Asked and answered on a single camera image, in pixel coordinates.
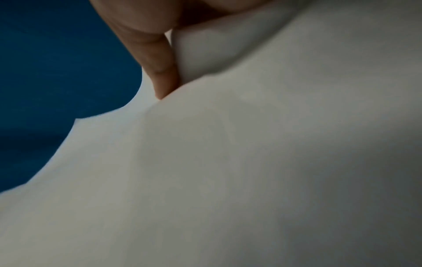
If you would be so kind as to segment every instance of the paper sheet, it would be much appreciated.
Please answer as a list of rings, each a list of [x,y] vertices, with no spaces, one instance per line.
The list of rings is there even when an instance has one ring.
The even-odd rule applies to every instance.
[[[155,105],[144,77],[0,195],[0,266],[421,265],[420,10],[320,1]],[[229,49],[214,25],[179,33],[182,66],[201,34]],[[183,67],[185,80],[237,52]]]

